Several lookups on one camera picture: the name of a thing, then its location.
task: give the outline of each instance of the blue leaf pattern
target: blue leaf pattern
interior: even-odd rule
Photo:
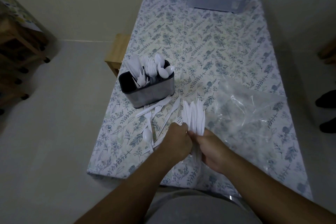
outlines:
[[[202,100],[206,115],[216,102],[222,75],[252,90],[285,95],[260,0],[247,0],[242,14],[191,9],[186,2],[143,0],[125,58],[161,53],[175,66],[175,94],[188,101]],[[126,71],[122,64],[120,73]],[[167,105],[155,117],[155,130],[163,125],[170,109]],[[126,178],[149,156],[143,153],[147,146],[141,137],[146,120],[137,118],[137,112],[117,80],[87,169],[89,174]],[[268,160],[267,173],[311,199],[287,102],[275,104],[272,112],[267,124],[276,158]],[[196,168],[187,159],[176,165],[161,184],[239,195],[223,175]]]

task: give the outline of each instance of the hand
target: hand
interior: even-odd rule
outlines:
[[[166,133],[165,138],[160,144],[159,149],[164,150],[167,156],[171,156],[174,165],[184,160],[190,153],[193,142],[187,134],[188,125],[183,123],[182,126],[173,122]]]
[[[202,161],[217,173],[222,173],[225,152],[229,149],[214,133],[207,128],[203,136],[188,131],[192,141],[197,142],[202,151]]]

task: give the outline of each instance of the cutlery holder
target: cutlery holder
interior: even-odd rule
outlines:
[[[165,60],[164,68],[169,66]],[[164,99],[168,95],[173,95],[175,91],[175,73],[172,73],[167,79],[157,75],[157,82],[149,84],[143,88],[137,88],[130,72],[122,73],[119,76],[119,83],[122,93],[128,98],[134,108],[141,108]]]

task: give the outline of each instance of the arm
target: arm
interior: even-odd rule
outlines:
[[[230,150],[215,134],[188,132],[202,160],[225,175],[253,211],[267,223],[336,223],[336,215],[293,192]]]
[[[188,126],[172,123],[160,147],[122,184],[75,223],[138,223],[170,169],[189,154]]]

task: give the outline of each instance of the clear plastic bag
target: clear plastic bag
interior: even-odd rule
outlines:
[[[206,111],[206,127],[234,152],[267,170],[267,160],[275,158],[267,120],[274,105],[285,102],[286,97],[250,90],[223,76],[215,99]]]

